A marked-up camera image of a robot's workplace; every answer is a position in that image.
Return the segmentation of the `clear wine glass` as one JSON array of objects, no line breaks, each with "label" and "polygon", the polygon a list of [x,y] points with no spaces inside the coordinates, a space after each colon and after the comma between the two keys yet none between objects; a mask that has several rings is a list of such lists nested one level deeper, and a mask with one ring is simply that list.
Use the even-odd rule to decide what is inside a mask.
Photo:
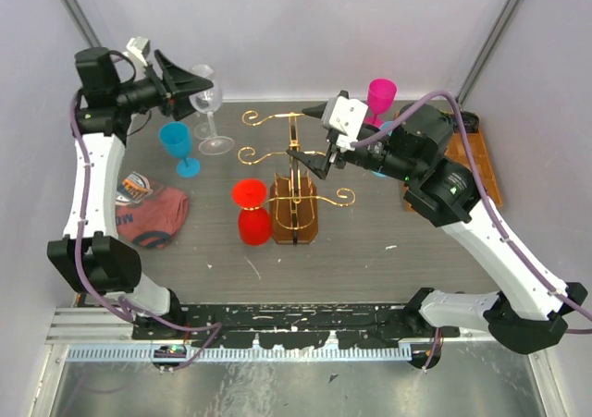
[{"label": "clear wine glass", "polygon": [[212,138],[215,135],[215,128],[214,123],[212,121],[213,114],[211,112],[207,112],[205,115],[205,121],[199,123],[194,128],[194,135],[198,140],[207,140]]},{"label": "clear wine glass", "polygon": [[194,129],[194,134],[200,144],[198,150],[204,155],[216,156],[228,153],[234,147],[234,140],[228,136],[219,135],[216,129],[215,112],[223,103],[223,91],[217,81],[216,73],[208,65],[197,65],[191,68],[194,75],[210,80],[214,86],[206,91],[199,92],[190,98],[193,108],[206,115],[207,121],[199,124]]}]

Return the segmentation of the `pink wine glass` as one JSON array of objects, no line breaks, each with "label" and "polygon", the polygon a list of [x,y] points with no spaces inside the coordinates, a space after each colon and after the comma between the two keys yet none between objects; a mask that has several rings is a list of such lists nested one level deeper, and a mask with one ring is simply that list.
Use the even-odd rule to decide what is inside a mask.
[{"label": "pink wine glass", "polygon": [[397,90],[397,85],[386,78],[378,78],[370,82],[366,99],[370,114],[364,119],[365,124],[377,128],[382,126],[381,116],[387,113],[392,106]]}]

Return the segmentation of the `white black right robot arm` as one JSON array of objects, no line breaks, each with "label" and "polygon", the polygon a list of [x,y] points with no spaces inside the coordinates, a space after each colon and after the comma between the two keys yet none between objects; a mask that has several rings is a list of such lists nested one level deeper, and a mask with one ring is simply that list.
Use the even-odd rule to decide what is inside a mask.
[{"label": "white black right robot arm", "polygon": [[566,314],[580,307],[586,288],[551,272],[505,227],[471,167],[445,152],[453,125],[436,107],[405,105],[388,129],[364,123],[368,107],[342,95],[305,108],[327,130],[327,152],[290,152],[317,177],[347,164],[403,182],[404,200],[435,228],[460,243],[496,282],[486,294],[421,288],[405,305],[416,337],[436,328],[488,332],[505,348],[527,355],[557,345],[568,331]]}]

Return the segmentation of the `red wine glass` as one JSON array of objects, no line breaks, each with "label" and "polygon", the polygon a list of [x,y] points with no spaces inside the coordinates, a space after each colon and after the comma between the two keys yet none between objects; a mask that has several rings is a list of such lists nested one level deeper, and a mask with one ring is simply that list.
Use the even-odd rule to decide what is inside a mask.
[{"label": "red wine glass", "polygon": [[267,243],[272,235],[272,225],[270,214],[264,208],[265,183],[256,178],[242,179],[233,187],[231,197],[240,207],[237,220],[240,239],[250,246]]}]

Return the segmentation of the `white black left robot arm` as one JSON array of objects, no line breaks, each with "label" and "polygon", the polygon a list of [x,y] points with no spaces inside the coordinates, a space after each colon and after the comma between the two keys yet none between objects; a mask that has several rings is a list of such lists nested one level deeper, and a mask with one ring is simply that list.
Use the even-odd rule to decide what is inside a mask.
[{"label": "white black left robot arm", "polygon": [[179,298],[145,275],[140,255],[118,238],[118,174],[134,115],[156,108],[180,121],[194,111],[191,97],[214,84],[160,51],[154,58],[151,64],[106,47],[75,54],[81,82],[69,109],[75,186],[63,236],[48,242],[46,252],[75,292],[94,297],[126,322],[152,323],[162,338],[174,339],[189,329]]}]

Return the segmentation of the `clear front wine glass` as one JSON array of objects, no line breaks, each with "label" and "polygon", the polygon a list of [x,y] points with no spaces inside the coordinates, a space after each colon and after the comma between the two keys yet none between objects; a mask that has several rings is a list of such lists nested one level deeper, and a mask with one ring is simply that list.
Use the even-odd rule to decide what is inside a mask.
[{"label": "clear front wine glass", "polygon": [[190,98],[193,108],[206,115],[207,121],[199,124],[194,129],[194,134],[200,144],[198,150],[204,155],[216,156],[228,153],[234,147],[234,140],[228,136],[219,135],[216,129],[215,112],[223,103],[223,91],[217,81],[216,73],[208,65],[197,65],[191,68],[194,75],[210,80],[214,86],[206,91],[199,92]]}]

